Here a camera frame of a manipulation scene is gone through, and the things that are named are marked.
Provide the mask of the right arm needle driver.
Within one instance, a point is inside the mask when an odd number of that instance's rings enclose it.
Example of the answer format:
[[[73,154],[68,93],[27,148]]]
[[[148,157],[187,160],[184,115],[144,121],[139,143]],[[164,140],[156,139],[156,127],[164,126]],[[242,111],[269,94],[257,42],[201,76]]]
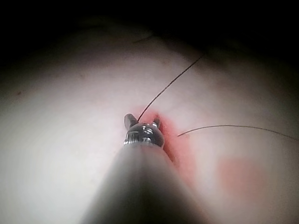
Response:
[[[148,123],[138,123],[132,126],[126,134],[124,145],[145,142],[164,147],[164,136],[159,128]]]

